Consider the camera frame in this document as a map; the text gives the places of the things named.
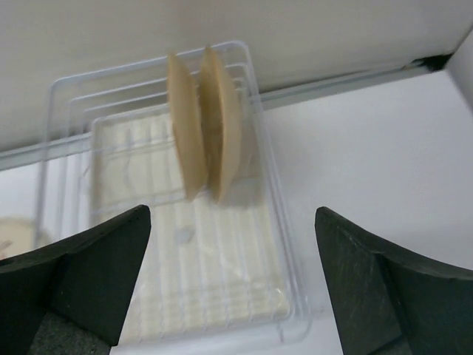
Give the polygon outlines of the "floral cream plate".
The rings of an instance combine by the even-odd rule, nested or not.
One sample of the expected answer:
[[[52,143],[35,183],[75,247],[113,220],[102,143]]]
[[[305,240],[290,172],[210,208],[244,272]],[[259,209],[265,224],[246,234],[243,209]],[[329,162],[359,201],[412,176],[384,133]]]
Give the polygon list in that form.
[[[186,200],[192,201],[207,183],[200,106],[194,78],[184,61],[168,55],[168,102]]]
[[[199,80],[208,187],[214,202],[221,203],[239,169],[242,107],[232,77],[210,47],[204,50]]]

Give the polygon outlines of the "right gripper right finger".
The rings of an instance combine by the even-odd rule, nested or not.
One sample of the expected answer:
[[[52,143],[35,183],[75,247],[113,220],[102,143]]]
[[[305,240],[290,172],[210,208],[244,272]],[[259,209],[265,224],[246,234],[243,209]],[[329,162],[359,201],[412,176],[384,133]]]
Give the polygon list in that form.
[[[472,271],[425,257],[327,207],[315,233],[344,354],[471,354]]]

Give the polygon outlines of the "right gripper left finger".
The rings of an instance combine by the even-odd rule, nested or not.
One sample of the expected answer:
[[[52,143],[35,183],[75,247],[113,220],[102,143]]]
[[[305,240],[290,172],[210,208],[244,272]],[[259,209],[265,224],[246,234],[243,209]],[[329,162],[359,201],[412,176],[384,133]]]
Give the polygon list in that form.
[[[151,233],[139,205],[1,261],[2,354],[109,354],[119,342]]]

